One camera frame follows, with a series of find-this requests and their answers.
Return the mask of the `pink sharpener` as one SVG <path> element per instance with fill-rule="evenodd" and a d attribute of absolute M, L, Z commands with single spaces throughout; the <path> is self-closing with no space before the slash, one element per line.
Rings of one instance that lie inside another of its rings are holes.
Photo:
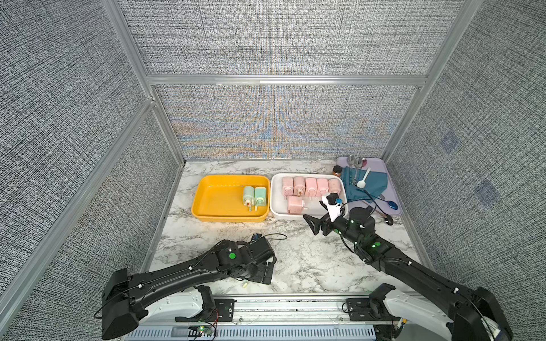
<path fill-rule="evenodd" d="M 317 197 L 323 197 L 330 193 L 327 178 L 317 178 Z"/>
<path fill-rule="evenodd" d="M 283 177 L 282 179 L 282 195 L 285 200 L 294 194 L 294 179 L 292 177 Z"/>
<path fill-rule="evenodd" d="M 304 196 L 306 192 L 306 180 L 303 176 L 296 176 L 293 179 L 294 181 L 294 195 L 301 197 Z"/>
<path fill-rule="evenodd" d="M 300 215 L 307 209 L 303 197 L 289 196 L 287 198 L 287 212 L 290 215 Z"/>
<path fill-rule="evenodd" d="M 328 191 L 329 193 L 335 193 L 339 195 L 342 190 L 342 183 L 339 178 L 328 179 Z"/>
<path fill-rule="evenodd" d="M 305 186 L 306 186 L 305 196 L 310 200 L 314 200 L 314 198 L 317 196 L 317 193 L 318 193 L 317 179 L 305 178 Z"/>

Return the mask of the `pink sharpener front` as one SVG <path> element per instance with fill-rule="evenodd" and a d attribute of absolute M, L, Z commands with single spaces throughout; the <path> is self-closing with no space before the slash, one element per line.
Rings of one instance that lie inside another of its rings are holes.
<path fill-rule="evenodd" d="M 287 212 L 290 215 L 300 215 L 307 209 L 303 197 L 289 196 L 287 198 Z"/>

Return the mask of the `white storage box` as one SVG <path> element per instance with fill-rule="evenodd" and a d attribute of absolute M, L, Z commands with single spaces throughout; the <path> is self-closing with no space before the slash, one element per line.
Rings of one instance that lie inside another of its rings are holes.
<path fill-rule="evenodd" d="M 272 177 L 271 183 L 270 183 L 270 210 L 273 214 L 273 216 L 279 220 L 300 220 L 303 221 L 303 214 L 309 214 L 316 217 L 321 217 L 324 215 L 327 210 L 321 206 L 320 198 L 315 197 L 314 200 L 310 200 L 307 197 L 303 197 L 307 209 L 304 210 L 303 213 L 300 215 L 290 215 L 287 212 L 287 200 L 284 199 L 282 195 L 282 179 L 283 177 L 296 177 L 296 176 L 303 176 L 305 178 L 338 178 L 334 175 L 328 175 L 328 174 L 315 174 L 315 173 L 278 173 Z M 347 203 L 348 200 L 346 198 L 345 188 L 342 183 L 342 190 L 339 194 L 339 197 L 343 200 L 344 203 Z"/>

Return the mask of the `green sharpener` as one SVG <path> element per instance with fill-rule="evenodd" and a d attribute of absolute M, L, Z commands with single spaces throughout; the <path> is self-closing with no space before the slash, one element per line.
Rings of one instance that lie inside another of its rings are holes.
<path fill-rule="evenodd" d="M 263 186 L 254 189 L 254 207 L 258 210 L 259 207 L 267 206 L 267 188 Z"/>
<path fill-rule="evenodd" d="M 243 188 L 243 204 L 249 211 L 253 209 L 255 205 L 255 188 L 252 186 L 245 186 Z"/>

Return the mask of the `yellow storage box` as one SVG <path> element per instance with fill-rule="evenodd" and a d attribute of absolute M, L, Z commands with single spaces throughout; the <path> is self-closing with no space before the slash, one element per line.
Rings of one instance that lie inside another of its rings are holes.
<path fill-rule="evenodd" d="M 243 188 L 267 188 L 267 206 L 251 211 L 243 204 Z M 269 213 L 270 180 L 259 175 L 212 175 L 200 180 L 191 207 L 202 222 L 261 223 Z"/>

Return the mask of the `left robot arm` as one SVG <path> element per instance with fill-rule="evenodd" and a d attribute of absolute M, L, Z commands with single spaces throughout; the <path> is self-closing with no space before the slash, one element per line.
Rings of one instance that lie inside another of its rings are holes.
<path fill-rule="evenodd" d="M 159 271 L 115 271 L 102 292 L 102 339 L 122 337 L 139 326 L 153 303 L 188 288 L 239 278 L 270 285 L 277 257 L 267 239 L 221 240 L 202 255 Z"/>

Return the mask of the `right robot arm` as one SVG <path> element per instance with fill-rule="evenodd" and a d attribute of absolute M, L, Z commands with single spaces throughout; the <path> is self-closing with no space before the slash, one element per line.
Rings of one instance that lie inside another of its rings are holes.
<path fill-rule="evenodd" d="M 394 277 L 421 295 L 411 299 L 389 284 L 369 296 L 373 309 L 406 319 L 445 340 L 512 340 L 513 331 L 495 295 L 483 287 L 470 289 L 408 257 L 375 231 L 369 207 L 355 207 L 347 218 L 328 206 L 321 218 L 305 215 L 314 234 L 338 234 L 364 263 Z"/>

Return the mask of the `black spoon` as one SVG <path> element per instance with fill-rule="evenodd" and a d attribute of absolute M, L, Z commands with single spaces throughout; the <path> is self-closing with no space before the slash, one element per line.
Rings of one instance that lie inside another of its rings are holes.
<path fill-rule="evenodd" d="M 383 211 L 383 209 L 379 206 L 379 204 L 377 203 L 376 201 L 376 197 L 372 196 L 368 191 L 366 190 L 363 190 L 364 193 L 372 200 L 372 202 L 374 203 L 375 205 L 375 210 L 378 210 L 379 211 L 379 214 L 383 217 L 385 223 L 389 226 L 393 226 L 394 225 L 394 220 L 392 218 L 391 215 L 385 213 Z"/>

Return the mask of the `lavender tray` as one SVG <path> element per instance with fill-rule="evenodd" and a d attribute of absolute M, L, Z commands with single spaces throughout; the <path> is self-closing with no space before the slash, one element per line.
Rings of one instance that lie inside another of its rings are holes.
<path fill-rule="evenodd" d="M 371 171 L 387 173 L 387 175 L 388 175 L 388 187 L 381 195 L 383 195 L 386 200 L 392 200 L 392 201 L 396 202 L 398 204 L 399 209 L 398 210 L 391 209 L 388 206 L 387 203 L 384 203 L 383 201 L 378 200 L 379 197 L 376 198 L 377 203 L 379 204 L 379 206 L 383 209 L 383 211 L 385 213 L 387 213 L 387 214 L 389 214 L 389 215 L 391 215 L 393 217 L 401 216 L 402 208 L 401 208 L 400 200 L 398 199 L 398 196 L 396 194 L 394 185 L 392 184 L 392 180 L 390 178 L 390 175 L 388 173 L 388 169 L 387 169 L 384 161 L 381 160 L 381 159 L 375 159 L 375 158 L 366 158 L 366 159 L 367 159 L 367 164 L 364 167 L 362 167 L 362 170 L 366 171 L 368 168 L 371 168 Z M 342 168 L 349 167 L 346 157 L 337 158 L 336 163 L 337 163 L 337 165 L 341 166 Z M 372 200 L 371 200 L 370 203 L 366 202 L 364 200 L 354 201 L 354 202 L 348 201 L 347 203 L 348 204 L 346 206 L 346 213 L 348 211 L 350 211 L 351 209 L 353 209 L 354 207 L 368 207 L 368 206 L 370 206 L 372 208 L 375 207 Z"/>

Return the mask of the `teal cloth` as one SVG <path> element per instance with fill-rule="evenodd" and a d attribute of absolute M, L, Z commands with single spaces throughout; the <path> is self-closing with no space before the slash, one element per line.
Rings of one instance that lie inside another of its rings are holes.
<path fill-rule="evenodd" d="M 365 192 L 368 192 L 373 198 L 377 198 L 388 187 L 387 173 L 371 171 L 365 179 L 363 189 L 353 184 L 355 174 L 358 175 L 357 180 L 362 180 L 366 174 L 366 170 L 344 167 L 341 172 L 341 180 L 345 188 L 346 198 L 350 202 L 364 200 L 370 203 L 371 198 Z"/>

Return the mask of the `blue spoon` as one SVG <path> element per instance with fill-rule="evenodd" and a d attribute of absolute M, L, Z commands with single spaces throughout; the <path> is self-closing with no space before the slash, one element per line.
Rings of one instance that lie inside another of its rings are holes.
<path fill-rule="evenodd" d="M 388 206 L 393 209 L 393 210 L 398 210 L 399 207 L 398 207 L 398 204 L 392 200 L 386 200 L 385 197 L 383 195 L 380 195 L 380 197 L 378 198 L 378 200 L 381 200 L 383 201 L 384 203 L 387 203 Z"/>

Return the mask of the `silver ornate spoon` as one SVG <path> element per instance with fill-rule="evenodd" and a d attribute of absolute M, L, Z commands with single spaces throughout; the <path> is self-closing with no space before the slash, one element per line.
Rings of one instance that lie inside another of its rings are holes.
<path fill-rule="evenodd" d="M 353 164 L 356 169 L 360 170 L 367 164 L 367 159 L 358 157 L 354 160 Z"/>

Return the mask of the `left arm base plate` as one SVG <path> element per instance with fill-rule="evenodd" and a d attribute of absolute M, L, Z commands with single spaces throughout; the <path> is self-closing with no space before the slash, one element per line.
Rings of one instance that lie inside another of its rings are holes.
<path fill-rule="evenodd" d="M 185 322 L 232 322 L 235 311 L 234 299 L 215 299 L 214 303 L 205 302 L 202 305 L 202 311 L 192 318 L 176 316 L 175 321 L 178 323 Z"/>

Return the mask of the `aluminium front rail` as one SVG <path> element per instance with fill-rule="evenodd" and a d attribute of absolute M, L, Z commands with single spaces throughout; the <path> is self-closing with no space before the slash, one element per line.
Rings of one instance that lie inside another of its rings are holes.
<path fill-rule="evenodd" d="M 232 322 L 175 321 L 180 296 L 159 303 L 124 340 L 438 340 L 439 336 L 400 318 L 352 322 L 342 309 L 347 298 L 367 295 L 251 295 L 234 299 Z"/>

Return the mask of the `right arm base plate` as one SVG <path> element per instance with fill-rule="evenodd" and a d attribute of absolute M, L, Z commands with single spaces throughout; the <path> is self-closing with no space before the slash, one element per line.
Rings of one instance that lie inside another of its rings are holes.
<path fill-rule="evenodd" d="M 369 298 L 347 298 L 342 309 L 348 314 L 350 321 L 375 321 Z"/>

